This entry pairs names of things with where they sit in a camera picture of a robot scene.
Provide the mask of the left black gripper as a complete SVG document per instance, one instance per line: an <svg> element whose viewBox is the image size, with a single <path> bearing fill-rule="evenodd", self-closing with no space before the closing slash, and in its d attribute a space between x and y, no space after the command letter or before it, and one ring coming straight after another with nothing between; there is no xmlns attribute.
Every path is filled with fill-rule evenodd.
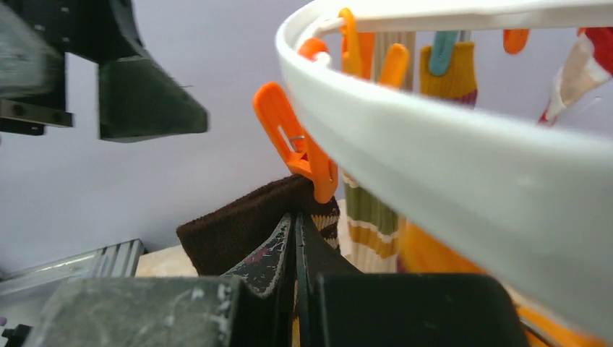
<svg viewBox="0 0 613 347"><path fill-rule="evenodd" d="M99 137L139 142L205 133L207 110L155 61L117 58L138 41L132 1L2 1L1 131L42 136L70 128L66 55L98 69Z"/></svg>

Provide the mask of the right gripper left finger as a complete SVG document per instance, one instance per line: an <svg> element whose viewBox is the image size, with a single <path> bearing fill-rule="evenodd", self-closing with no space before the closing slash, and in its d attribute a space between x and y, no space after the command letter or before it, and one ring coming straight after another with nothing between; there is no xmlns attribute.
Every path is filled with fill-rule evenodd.
<svg viewBox="0 0 613 347"><path fill-rule="evenodd" d="M289 346L293 217L220 276L88 278L59 287L27 346Z"/></svg>

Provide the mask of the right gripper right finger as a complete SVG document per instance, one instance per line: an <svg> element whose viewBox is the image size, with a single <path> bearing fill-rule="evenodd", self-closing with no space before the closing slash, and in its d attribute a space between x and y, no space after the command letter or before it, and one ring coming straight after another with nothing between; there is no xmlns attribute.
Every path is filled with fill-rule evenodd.
<svg viewBox="0 0 613 347"><path fill-rule="evenodd" d="M527 346L510 296L470 273L363 273L294 222L303 346Z"/></svg>

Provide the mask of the brown yellow argyle sock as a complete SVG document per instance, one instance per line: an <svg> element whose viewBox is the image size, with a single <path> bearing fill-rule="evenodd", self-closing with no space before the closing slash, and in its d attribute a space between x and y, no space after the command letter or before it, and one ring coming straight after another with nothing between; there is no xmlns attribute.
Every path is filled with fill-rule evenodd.
<svg viewBox="0 0 613 347"><path fill-rule="evenodd" d="M305 212L337 252L340 209L313 196L313 184L300 175L272 181L228 205L192 220L176 234L198 275L222 275L247 257L273 232L284 214Z"/></svg>

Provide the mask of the beige striped ribbed sock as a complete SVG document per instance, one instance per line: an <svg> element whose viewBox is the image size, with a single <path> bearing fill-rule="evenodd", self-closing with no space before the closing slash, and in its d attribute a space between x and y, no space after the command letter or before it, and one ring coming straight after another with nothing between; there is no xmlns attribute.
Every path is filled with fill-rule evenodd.
<svg viewBox="0 0 613 347"><path fill-rule="evenodd" d="M359 99L370 102L359 114L361 127L349 137L349 153L355 160L343 161L345 205L338 224L339 244L343 256L363 273L396 273L398 271L398 237L405 222L394 205L392 191L397 187L396 174L390 168L385 149L391 135L390 120L379 96L387 98L393 91L405 94L413 89L413 59L416 34L414 31L385 31L375 34L371 79L361 80L364 95ZM387 50L394 43L403 44L410 53L409 68L398 89L379 83Z"/></svg>

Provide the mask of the orange squeezed clothes clip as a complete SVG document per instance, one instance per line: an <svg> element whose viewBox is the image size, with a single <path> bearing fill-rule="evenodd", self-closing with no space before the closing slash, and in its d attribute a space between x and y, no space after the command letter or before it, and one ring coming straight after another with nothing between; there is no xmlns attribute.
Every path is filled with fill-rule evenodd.
<svg viewBox="0 0 613 347"><path fill-rule="evenodd" d="M329 202L338 187L338 167L303 129L283 88L276 82L264 84L254 94L252 105L288 170L313 183L317 202Z"/></svg>

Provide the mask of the white round clip hanger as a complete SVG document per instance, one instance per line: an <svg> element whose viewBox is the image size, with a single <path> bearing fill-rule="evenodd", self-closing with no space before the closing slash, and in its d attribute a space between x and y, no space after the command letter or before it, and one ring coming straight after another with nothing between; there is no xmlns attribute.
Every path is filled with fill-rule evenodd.
<svg viewBox="0 0 613 347"><path fill-rule="evenodd" d="M275 48L302 126L353 163L361 80L310 61L301 44L343 25L366 32L605 26L610 1L312 1ZM612 339L612 141L530 125L415 94L379 96L400 213L564 322Z"/></svg>

